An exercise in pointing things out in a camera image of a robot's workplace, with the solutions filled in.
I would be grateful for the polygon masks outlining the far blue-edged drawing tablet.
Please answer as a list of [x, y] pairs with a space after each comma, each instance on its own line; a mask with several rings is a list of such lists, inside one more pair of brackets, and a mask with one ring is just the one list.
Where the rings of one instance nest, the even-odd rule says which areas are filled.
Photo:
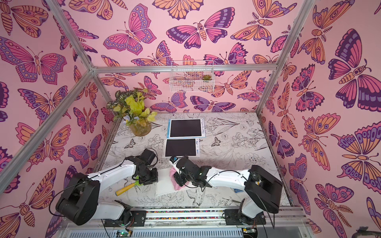
[[206, 137], [204, 119], [172, 119], [168, 124], [167, 138]]

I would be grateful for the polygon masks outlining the small succulent in basket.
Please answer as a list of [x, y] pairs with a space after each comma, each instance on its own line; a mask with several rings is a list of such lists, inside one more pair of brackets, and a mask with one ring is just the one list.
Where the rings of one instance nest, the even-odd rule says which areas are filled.
[[202, 77], [202, 80], [204, 80], [204, 81], [210, 81], [210, 80], [212, 80], [212, 76], [211, 75], [204, 75]]

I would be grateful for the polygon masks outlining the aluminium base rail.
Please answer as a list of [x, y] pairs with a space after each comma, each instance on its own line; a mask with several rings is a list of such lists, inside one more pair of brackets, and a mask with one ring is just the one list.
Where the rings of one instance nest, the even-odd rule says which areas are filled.
[[133, 223], [95, 220], [82, 226], [64, 222], [57, 238], [312, 238], [299, 208], [260, 213], [250, 224], [238, 221], [236, 207], [135, 209]]

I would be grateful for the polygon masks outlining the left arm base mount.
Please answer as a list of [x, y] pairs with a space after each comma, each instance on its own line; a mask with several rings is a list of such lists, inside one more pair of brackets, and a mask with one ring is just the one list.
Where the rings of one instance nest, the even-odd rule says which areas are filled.
[[146, 221], [147, 211], [132, 210], [132, 207], [126, 203], [115, 200], [118, 205], [122, 205], [124, 210], [117, 220], [104, 219], [106, 227], [143, 227]]

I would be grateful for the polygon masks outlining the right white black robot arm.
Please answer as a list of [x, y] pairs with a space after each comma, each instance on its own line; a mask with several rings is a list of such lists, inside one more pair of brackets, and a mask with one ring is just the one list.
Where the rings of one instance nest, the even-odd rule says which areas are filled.
[[249, 198], [241, 202], [239, 209], [243, 217], [253, 219], [262, 212], [279, 212], [282, 182], [261, 166], [252, 165], [241, 171], [199, 167], [188, 156], [173, 156], [169, 162], [176, 170], [174, 177], [179, 186], [190, 182], [194, 187], [229, 187], [246, 192]]

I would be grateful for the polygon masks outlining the potted plant glass vase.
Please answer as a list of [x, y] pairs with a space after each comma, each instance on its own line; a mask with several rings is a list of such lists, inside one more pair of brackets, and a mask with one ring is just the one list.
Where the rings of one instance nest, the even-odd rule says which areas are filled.
[[145, 105], [145, 97], [139, 90], [117, 91], [116, 99], [107, 103], [107, 109], [115, 119], [122, 122], [135, 136], [143, 137], [151, 132], [151, 124], [156, 121], [157, 112]]

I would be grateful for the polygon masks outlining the white drawing tablet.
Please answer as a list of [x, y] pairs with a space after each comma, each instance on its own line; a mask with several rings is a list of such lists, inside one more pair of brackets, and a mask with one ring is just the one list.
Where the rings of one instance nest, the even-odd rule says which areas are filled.
[[200, 156], [200, 145], [198, 138], [166, 139], [164, 142], [163, 157], [172, 156]]
[[155, 195], [162, 196], [178, 191], [189, 189], [187, 186], [179, 186], [174, 178], [176, 170], [174, 168], [158, 170], [158, 182], [156, 183]]

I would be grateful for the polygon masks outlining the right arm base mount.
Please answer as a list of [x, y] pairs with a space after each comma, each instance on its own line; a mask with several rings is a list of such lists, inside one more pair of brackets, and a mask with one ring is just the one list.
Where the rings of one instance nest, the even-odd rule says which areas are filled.
[[242, 212], [242, 207], [245, 202], [243, 199], [240, 203], [238, 209], [225, 209], [221, 215], [221, 218], [225, 220], [226, 225], [247, 225], [247, 226], [255, 226], [255, 225], [266, 225], [266, 219], [264, 213], [259, 213], [255, 218], [249, 218], [244, 215]]

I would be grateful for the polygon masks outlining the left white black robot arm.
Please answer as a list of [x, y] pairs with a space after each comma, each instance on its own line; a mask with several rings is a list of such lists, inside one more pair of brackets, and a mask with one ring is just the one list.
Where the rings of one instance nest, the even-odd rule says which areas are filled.
[[112, 220], [119, 226], [130, 225], [133, 219], [131, 206], [119, 200], [101, 202], [99, 195], [128, 177], [141, 185], [158, 182], [157, 161], [155, 150], [145, 149], [140, 155], [128, 156], [110, 168], [88, 175], [77, 173], [62, 190], [55, 210], [78, 226], [91, 220]]

